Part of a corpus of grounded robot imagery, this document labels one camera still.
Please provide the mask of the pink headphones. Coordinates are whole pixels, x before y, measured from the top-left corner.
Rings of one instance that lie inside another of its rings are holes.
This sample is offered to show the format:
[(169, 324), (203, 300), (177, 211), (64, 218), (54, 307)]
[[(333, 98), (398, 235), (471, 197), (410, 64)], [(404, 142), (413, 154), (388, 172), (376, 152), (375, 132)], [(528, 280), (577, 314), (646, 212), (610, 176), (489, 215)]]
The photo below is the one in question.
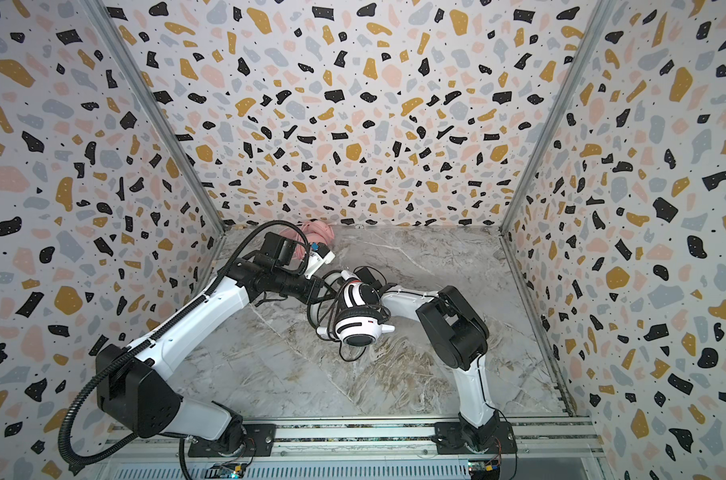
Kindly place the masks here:
[[(309, 244), (323, 243), (330, 249), (333, 248), (335, 243), (335, 232), (333, 228), (325, 222), (320, 220), (308, 222), (303, 224), (300, 229), (304, 232)], [(301, 236), (291, 228), (285, 228), (280, 232), (280, 235), (297, 242), (302, 240)]]

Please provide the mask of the white black headphones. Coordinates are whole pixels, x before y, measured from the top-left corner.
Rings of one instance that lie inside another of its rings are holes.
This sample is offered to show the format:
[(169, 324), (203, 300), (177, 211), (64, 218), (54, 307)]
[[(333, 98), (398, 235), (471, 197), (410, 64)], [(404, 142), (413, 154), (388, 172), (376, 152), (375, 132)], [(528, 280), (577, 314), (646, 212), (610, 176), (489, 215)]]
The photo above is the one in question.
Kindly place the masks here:
[(316, 334), (323, 340), (351, 347), (367, 347), (384, 334), (394, 333), (391, 313), (384, 306), (384, 278), (377, 269), (356, 267), (353, 271), (336, 270), (324, 276), (333, 300), (325, 314), (313, 306), (310, 318)]

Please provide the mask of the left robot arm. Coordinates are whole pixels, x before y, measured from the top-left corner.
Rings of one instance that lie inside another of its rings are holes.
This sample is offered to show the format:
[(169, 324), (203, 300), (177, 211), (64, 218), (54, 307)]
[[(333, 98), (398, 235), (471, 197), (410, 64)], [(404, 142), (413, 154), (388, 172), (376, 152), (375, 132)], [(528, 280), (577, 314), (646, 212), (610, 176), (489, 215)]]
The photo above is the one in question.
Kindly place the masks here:
[(98, 407), (138, 438), (182, 435), (207, 441), (220, 455), (246, 447), (242, 417), (215, 402), (177, 393), (168, 383), (176, 369), (225, 320), (270, 294), (304, 304), (318, 299), (317, 270), (333, 253), (324, 242), (266, 234), (249, 253), (238, 249), (209, 286), (152, 332), (97, 357), (102, 380)]

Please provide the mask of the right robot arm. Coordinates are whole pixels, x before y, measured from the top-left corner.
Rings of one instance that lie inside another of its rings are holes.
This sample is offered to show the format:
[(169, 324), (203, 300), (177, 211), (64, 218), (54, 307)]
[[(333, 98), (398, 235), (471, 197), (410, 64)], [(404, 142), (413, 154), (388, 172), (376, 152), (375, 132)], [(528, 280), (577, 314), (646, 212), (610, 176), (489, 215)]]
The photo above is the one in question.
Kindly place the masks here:
[(423, 292), (389, 283), (383, 305), (396, 317), (419, 322), (430, 344), (454, 375), (460, 400), (456, 421), (438, 422), (432, 441), (440, 454), (516, 454), (512, 425), (495, 405), (487, 378), (489, 329), (454, 286)]

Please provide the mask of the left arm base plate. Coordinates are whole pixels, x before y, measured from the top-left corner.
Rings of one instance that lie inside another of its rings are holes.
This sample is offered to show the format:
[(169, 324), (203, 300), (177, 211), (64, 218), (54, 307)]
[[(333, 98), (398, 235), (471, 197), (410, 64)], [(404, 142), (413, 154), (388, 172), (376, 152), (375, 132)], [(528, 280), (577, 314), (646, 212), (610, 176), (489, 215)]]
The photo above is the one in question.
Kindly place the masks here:
[(273, 423), (246, 423), (233, 433), (218, 440), (196, 437), (187, 451), (191, 458), (251, 458), (269, 457), (276, 438), (277, 425)]

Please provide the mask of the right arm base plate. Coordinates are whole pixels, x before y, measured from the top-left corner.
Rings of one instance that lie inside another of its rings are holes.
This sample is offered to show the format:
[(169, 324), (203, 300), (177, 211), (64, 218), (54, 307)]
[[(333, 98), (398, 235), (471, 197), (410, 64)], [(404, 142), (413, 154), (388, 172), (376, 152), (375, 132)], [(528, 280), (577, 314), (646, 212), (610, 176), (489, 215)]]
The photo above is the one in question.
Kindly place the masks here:
[(430, 439), (440, 455), (452, 454), (515, 454), (518, 446), (509, 422), (492, 420), (475, 428), (463, 421), (438, 422)]

